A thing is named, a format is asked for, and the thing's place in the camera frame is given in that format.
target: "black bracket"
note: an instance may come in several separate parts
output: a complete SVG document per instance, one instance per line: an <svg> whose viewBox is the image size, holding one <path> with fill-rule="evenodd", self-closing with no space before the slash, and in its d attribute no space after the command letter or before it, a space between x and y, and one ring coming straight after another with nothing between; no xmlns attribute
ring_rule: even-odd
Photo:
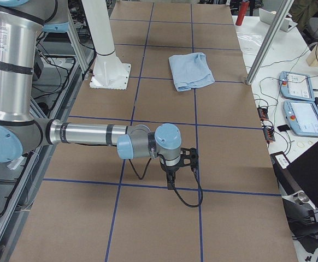
<svg viewBox="0 0 318 262"><path fill-rule="evenodd" d="M166 172L168 190L173 190L175 186L176 171L185 166L190 166L191 170L198 168L198 153L195 148L181 148L181 158L179 162L173 166L165 166L160 162L162 170Z"/></svg>

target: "light blue towel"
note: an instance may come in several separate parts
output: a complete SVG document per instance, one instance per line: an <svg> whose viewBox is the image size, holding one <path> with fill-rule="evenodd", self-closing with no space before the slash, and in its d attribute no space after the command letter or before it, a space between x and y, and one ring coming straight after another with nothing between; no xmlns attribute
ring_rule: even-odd
<svg viewBox="0 0 318 262"><path fill-rule="evenodd" d="M204 53L174 55L169 57L169 63L177 91L200 88L215 82Z"/></svg>

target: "blue tape grid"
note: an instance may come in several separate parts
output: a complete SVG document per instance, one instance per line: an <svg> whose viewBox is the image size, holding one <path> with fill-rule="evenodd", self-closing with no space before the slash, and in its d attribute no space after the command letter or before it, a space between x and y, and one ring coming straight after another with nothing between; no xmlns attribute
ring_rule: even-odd
<svg viewBox="0 0 318 262"><path fill-rule="evenodd" d="M149 37L149 32L150 32L150 25L152 22L163 22L163 21L152 21L152 14L153 14L153 9L154 9L154 3L152 4L152 9L151 9L151 16L150 20L147 21L149 22L148 25L148 31L147 31L147 36L146 36L146 42L145 45L137 45L137 46L143 46L144 51L143 51L143 58L142 58L142 64L141 64L141 69L140 69L140 74L139 77L134 77L131 76L131 78L137 78L139 79L138 84L137 84L137 89L136 89L136 94L135 94L135 100L134 100L134 106L132 110L132 116L131 119L120 119L120 118L105 118L105 117L87 117L87 116L70 116L73 118L89 118L89 119L99 119L99 120L113 120L113 121L126 121L130 122L130 125L132 125L134 122L143 122L143 123L163 123L163 122L156 122L156 121L147 121L147 120L135 120L134 119L134 113L136 111L136 102L138 98L138 93L139 93L139 86L140 86L140 81L141 79L159 79L159 80L173 80L173 79L165 79L165 78L146 78L142 77L142 70L143 70L143 64L144 64L144 59L145 59L145 53L146 53L146 48L148 46L150 47L177 47L177 46L156 46L156 45L147 45L148 43L148 37ZM143 20L123 20L123 19L111 19L111 20L122 20L122 21L143 21ZM195 47L194 47L194 41L193 41L193 12L192 12L192 5L191 5L191 21L190 22L182 22L182 23L190 23L191 24L191 29L192 29L192 47L177 47L177 48L188 48L192 49L192 52L194 52ZM223 23L200 23L200 24L211 24L211 25L226 25L226 26L233 26L230 24L223 24ZM133 45L133 44L116 44L116 45ZM219 49L219 48L199 48L199 49L213 49L213 50L237 50L240 51L239 49ZM243 82L238 82L238 81L219 81L216 80L215 82L223 82L223 83L243 83ZM261 128L256 128L256 127L237 127L237 126L223 126L223 125L213 125L213 124L198 124L198 119L197 119L197 98L196 98L196 90L194 90L194 101L195 101L195 122L194 123L174 123L172 124L182 124L182 125L189 125L189 126L195 126L196 129L196 147L197 150L199 150L199 143L198 143L198 127L217 127L217 128L240 128L240 129L254 129L254 130L262 130ZM109 186L117 186L117 195L116 195L116 201L115 201L115 206L113 210L113 217L111 221L111 227L110 227L110 232L109 232L109 237L108 237L108 245L107 245L107 251L105 254L104 262L108 262L109 259L109 252L111 248L111 240L113 236L113 229L114 229L114 224L115 224L115 219L116 219L116 212L117 212L117 206L119 203L119 197L121 193L121 187L140 187L140 188L155 188L155 189L164 189L167 190L167 187L161 187L161 186L153 186L153 185L143 185L143 184L129 184L129 183L122 183L123 179L123 173L125 169L125 161L122 163L122 168L121 168L121 175L118 183L114 182L102 182L102 181L82 181L82 180L68 180L68 179L59 179L59 178L44 178L44 181L55 181L55 182L69 182L69 183L87 183L87 184L103 184L103 185L109 185ZM196 191L198 193L198 200L200 199L200 194L198 189L196 188L178 188L179 190L189 190L189 191ZM204 192L210 192L210 193L224 193L224 194L241 194L241 195L260 195L264 197L280 197L280 194L273 194L273 193L259 193L259 192L240 192L240 191L231 191L231 190L214 190L214 189L203 189ZM201 207L198 209L198 214L199 214L199 241L200 241L200 253L201 253L201 262L204 262L204 249L203 249L203 223L202 223L202 210Z"/></svg>

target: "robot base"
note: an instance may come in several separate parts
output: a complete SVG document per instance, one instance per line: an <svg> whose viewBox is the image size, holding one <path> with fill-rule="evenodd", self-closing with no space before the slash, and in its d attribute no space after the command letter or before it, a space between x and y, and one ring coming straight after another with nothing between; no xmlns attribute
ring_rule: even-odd
<svg viewBox="0 0 318 262"><path fill-rule="evenodd" d="M98 56L90 87L125 90L130 70L131 65L121 63L115 54L109 57Z"/></svg>

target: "white label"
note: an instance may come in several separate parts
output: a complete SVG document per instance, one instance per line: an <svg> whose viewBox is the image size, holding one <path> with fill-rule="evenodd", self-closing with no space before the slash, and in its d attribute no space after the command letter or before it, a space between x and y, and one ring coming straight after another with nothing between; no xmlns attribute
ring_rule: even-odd
<svg viewBox="0 0 318 262"><path fill-rule="evenodd" d="M275 158L283 169L286 169L286 167L289 165L288 160L286 160L282 154L275 156Z"/></svg>
<svg viewBox="0 0 318 262"><path fill-rule="evenodd" d="M8 47L8 28L0 26L0 51L7 52Z"/></svg>

